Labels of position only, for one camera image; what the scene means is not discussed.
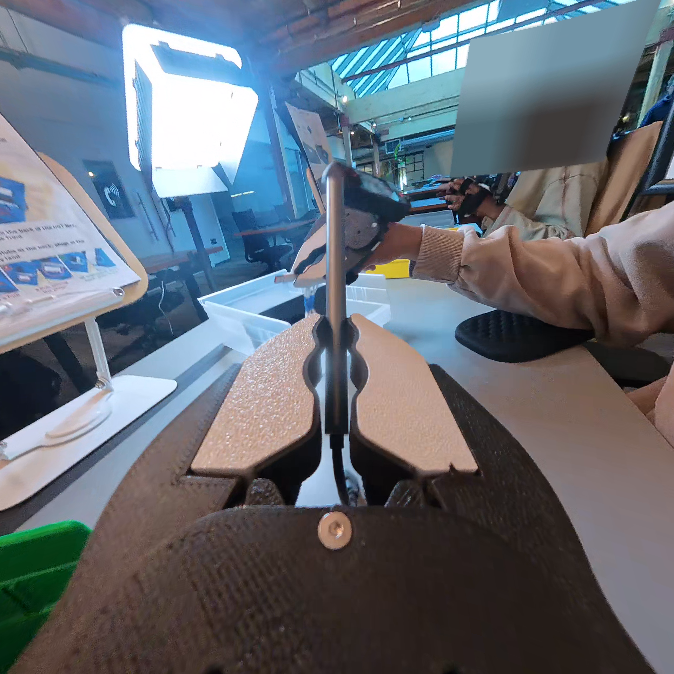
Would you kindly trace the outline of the person's beige sweatshirt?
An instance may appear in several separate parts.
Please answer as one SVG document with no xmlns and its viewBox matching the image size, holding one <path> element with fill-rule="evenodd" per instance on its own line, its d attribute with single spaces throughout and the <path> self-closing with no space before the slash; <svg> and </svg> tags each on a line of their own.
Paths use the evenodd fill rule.
<svg viewBox="0 0 674 674">
<path fill-rule="evenodd" d="M 673 372 L 627 397 L 673 447 Z"/>
</svg>

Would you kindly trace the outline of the dark phone icon sign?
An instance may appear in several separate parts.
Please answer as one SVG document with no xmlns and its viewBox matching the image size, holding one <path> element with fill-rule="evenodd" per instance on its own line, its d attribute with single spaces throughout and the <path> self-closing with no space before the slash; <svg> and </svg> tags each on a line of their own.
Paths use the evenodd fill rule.
<svg viewBox="0 0 674 674">
<path fill-rule="evenodd" d="M 136 214 L 114 164 L 110 161 L 83 160 L 83 165 L 97 191 L 108 220 L 134 218 Z"/>
</svg>

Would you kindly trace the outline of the instruction sheet on stand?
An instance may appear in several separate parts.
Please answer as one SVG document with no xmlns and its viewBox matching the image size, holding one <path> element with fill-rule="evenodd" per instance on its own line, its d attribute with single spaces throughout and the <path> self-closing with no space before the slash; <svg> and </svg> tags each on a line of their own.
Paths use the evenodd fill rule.
<svg viewBox="0 0 674 674">
<path fill-rule="evenodd" d="M 177 386 L 172 379 L 111 375 L 97 318 L 140 299 L 147 291 L 147 273 L 78 181 L 53 159 L 36 153 L 140 280 L 116 291 L 116 300 L 95 300 L 89 308 L 71 308 L 60 317 L 49 311 L 21 313 L 1 321 L 1 354 L 83 324 L 97 377 L 95 384 L 79 397 L 1 441 L 2 511 L 29 500 L 172 394 Z"/>
</svg>

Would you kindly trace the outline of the person's right forearm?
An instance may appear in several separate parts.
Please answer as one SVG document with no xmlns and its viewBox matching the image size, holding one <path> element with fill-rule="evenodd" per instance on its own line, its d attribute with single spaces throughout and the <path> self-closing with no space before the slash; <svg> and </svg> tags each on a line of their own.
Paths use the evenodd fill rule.
<svg viewBox="0 0 674 674">
<path fill-rule="evenodd" d="M 617 346 L 673 332 L 673 204 L 586 238 L 521 240 L 514 226 L 484 238 L 468 227 L 422 232 L 415 278 Z"/>
</svg>

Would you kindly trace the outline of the black bin divider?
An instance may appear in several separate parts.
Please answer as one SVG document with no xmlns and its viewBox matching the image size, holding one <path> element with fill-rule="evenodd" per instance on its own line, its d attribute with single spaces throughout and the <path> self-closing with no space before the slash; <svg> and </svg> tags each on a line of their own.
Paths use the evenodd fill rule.
<svg viewBox="0 0 674 674">
<path fill-rule="evenodd" d="M 296 324 L 308 315 L 305 307 L 306 299 L 308 298 L 303 295 L 292 297 L 279 305 L 261 311 L 259 315 L 280 320 L 290 325 Z"/>
</svg>

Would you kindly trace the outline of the yellow plastic bin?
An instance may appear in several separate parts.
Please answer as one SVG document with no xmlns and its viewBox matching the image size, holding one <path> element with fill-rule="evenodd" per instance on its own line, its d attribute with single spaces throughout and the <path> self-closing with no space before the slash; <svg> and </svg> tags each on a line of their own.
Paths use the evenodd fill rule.
<svg viewBox="0 0 674 674">
<path fill-rule="evenodd" d="M 375 265 L 366 269 L 367 274 L 384 276 L 387 280 L 407 279 L 412 276 L 412 262 L 409 259 L 395 259 L 387 264 Z"/>
</svg>

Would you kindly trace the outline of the grey slim usb hub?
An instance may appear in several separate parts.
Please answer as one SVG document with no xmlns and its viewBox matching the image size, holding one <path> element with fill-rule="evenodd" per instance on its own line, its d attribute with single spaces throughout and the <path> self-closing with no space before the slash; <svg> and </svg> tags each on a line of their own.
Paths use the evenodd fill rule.
<svg viewBox="0 0 674 674">
<path fill-rule="evenodd" d="M 330 329 L 325 343 L 325 433 L 330 438 L 333 477 L 340 502 L 344 506 L 355 507 L 361 490 L 358 480 L 346 471 L 343 457 L 344 441 L 349 435 L 346 176 L 347 167 L 337 161 L 324 172 L 327 198 L 325 318 Z"/>
</svg>

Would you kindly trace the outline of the bright studio light panel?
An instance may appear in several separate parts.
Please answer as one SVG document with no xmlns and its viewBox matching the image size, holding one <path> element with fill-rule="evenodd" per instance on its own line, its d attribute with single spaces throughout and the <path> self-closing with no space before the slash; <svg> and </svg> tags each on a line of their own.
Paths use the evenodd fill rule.
<svg viewBox="0 0 674 674">
<path fill-rule="evenodd" d="M 259 97 L 237 50 L 163 29 L 122 29 L 129 156 L 153 201 L 175 199 L 209 288 L 190 197 L 229 191 Z"/>
</svg>

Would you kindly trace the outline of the person's right hand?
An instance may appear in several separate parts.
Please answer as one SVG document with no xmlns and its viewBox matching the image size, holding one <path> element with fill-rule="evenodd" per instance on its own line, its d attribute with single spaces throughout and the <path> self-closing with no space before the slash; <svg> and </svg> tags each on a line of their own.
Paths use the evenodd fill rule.
<svg viewBox="0 0 674 674">
<path fill-rule="evenodd" d="M 367 258 L 364 270 L 374 270 L 378 265 L 386 265 L 397 259 L 417 260 L 423 239 L 421 226 L 391 223 L 383 241 Z"/>
</svg>

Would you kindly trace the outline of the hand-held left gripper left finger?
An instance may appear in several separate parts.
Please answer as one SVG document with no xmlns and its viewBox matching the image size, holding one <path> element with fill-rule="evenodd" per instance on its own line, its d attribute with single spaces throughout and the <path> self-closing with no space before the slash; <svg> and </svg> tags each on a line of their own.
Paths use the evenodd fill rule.
<svg viewBox="0 0 674 674">
<path fill-rule="evenodd" d="M 322 457 L 316 384 L 324 317 L 311 314 L 245 359 L 190 469 L 194 475 L 272 481 L 285 503 Z"/>
</svg>

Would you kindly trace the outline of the wooden background document stand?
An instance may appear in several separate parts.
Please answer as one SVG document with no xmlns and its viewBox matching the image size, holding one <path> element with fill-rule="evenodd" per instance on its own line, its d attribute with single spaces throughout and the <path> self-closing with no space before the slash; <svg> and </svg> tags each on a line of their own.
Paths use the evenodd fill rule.
<svg viewBox="0 0 674 674">
<path fill-rule="evenodd" d="M 321 117 L 313 112 L 286 103 L 292 126 L 294 127 L 299 145 L 307 158 L 311 178 L 311 190 L 321 213 L 325 212 L 325 187 L 322 182 L 323 174 L 333 162 L 332 151 L 325 133 Z"/>
</svg>

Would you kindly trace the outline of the printed instruction sheet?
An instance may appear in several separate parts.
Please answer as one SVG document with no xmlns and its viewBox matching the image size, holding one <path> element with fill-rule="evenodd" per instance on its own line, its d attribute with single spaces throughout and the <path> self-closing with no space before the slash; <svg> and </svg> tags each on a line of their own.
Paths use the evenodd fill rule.
<svg viewBox="0 0 674 674">
<path fill-rule="evenodd" d="M 1 118 L 1 321 L 89 308 L 140 280 L 20 134 Z"/>
</svg>

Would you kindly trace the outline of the clear plastic storage bin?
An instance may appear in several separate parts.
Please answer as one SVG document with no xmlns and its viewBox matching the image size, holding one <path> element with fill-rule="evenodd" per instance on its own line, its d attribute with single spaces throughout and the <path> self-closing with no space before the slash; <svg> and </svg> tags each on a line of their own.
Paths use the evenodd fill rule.
<svg viewBox="0 0 674 674">
<path fill-rule="evenodd" d="M 259 315 L 261 311 L 292 297 L 305 297 L 305 293 L 291 283 L 276 283 L 279 275 L 280 272 L 266 274 L 199 298 L 207 316 L 217 325 L 224 346 L 249 356 L 291 326 Z M 347 286 L 346 314 L 351 316 L 354 313 L 379 326 L 391 320 L 390 298 L 384 276 L 360 274 L 353 284 Z"/>
</svg>

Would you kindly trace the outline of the black wrist rest pad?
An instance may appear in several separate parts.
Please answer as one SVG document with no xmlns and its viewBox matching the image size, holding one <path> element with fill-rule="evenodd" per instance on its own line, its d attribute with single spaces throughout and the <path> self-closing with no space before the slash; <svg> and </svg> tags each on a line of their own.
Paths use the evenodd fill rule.
<svg viewBox="0 0 674 674">
<path fill-rule="evenodd" d="M 491 361 L 527 363 L 594 339 L 592 330 L 561 328 L 539 319 L 493 310 L 457 325 L 454 338 Z"/>
</svg>

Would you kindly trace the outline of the green plastic storage bin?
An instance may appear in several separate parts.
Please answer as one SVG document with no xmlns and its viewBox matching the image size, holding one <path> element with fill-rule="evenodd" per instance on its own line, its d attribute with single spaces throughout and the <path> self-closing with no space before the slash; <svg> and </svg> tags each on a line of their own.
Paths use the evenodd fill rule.
<svg viewBox="0 0 674 674">
<path fill-rule="evenodd" d="M 1 672 L 6 673 L 62 597 L 91 529 L 67 520 L 1 536 Z"/>
</svg>

